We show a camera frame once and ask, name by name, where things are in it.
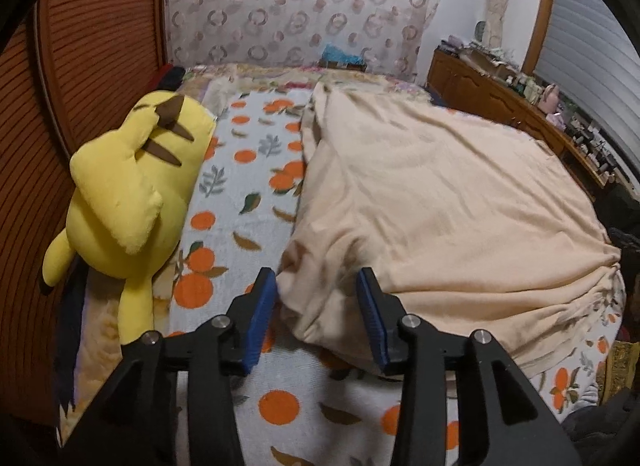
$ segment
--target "patterned curtain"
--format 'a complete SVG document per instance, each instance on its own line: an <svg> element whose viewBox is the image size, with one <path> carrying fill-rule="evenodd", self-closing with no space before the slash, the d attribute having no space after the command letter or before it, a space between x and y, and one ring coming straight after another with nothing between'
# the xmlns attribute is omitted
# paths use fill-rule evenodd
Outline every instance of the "patterned curtain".
<svg viewBox="0 0 640 466"><path fill-rule="evenodd" d="M166 0L170 58L182 65L309 65L331 43L369 70L410 79L440 0Z"/></svg>

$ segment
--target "pikachu plush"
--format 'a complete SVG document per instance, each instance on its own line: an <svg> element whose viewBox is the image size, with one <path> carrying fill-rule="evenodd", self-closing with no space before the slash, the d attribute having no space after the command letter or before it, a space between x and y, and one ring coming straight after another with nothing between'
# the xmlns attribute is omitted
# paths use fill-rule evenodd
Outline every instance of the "pikachu plush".
<svg viewBox="0 0 640 466"><path fill-rule="evenodd" d="M151 279L180 240L214 126L196 100L152 92L120 128L71 157L76 190L66 227L45 253L43 285L57 284L76 253L97 271L124 279L122 345L153 328Z"/></svg>

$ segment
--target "red fabric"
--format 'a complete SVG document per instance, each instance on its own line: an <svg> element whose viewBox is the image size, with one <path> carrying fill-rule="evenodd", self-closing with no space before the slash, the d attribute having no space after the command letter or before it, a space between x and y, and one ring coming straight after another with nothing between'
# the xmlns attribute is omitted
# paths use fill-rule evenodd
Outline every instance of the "red fabric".
<svg viewBox="0 0 640 466"><path fill-rule="evenodd" d="M146 86L145 94L153 92L158 87L158 83L160 83L162 78L164 78L164 75L172 68L174 68L174 66L171 63L167 63L166 65L160 67L158 72L156 72L156 75L151 79L151 81L149 81L149 84Z"/></svg>

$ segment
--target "brown slatted door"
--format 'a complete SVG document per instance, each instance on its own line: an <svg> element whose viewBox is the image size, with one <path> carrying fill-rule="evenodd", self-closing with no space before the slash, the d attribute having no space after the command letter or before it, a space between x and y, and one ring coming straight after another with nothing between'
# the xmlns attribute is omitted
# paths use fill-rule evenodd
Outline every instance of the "brown slatted door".
<svg viewBox="0 0 640 466"><path fill-rule="evenodd" d="M40 0L40 58L72 153L119 126L162 62L157 0Z"/></svg>
<svg viewBox="0 0 640 466"><path fill-rule="evenodd" d="M45 298L37 284L73 182L37 98L27 36L21 25L0 54L0 404L52 424L58 293Z"/></svg>

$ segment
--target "blue gripper pad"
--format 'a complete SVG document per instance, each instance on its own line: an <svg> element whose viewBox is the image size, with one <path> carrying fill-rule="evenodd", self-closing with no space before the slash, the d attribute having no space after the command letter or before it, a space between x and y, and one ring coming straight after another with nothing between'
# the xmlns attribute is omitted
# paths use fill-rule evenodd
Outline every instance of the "blue gripper pad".
<svg viewBox="0 0 640 466"><path fill-rule="evenodd" d="M356 277L356 296L358 298L358 304L360 305L360 312L362 313L362 320L364 321L367 336L369 336L369 345L371 347L371 353L373 354L373 360L380 367L380 370L385 370L390 362L386 328L371 291L371 286L378 288L379 286L377 281L375 284L369 283L368 274L373 276L373 280L375 280L373 272L368 267L360 269L358 272Z"/></svg>
<svg viewBox="0 0 640 466"><path fill-rule="evenodd" d="M273 305L278 295L276 275L268 267L263 267L255 280L254 288L244 295L252 300L254 313L244 334L244 355L242 368L245 373L250 373L260 359L260 351L264 335L271 321Z"/></svg>

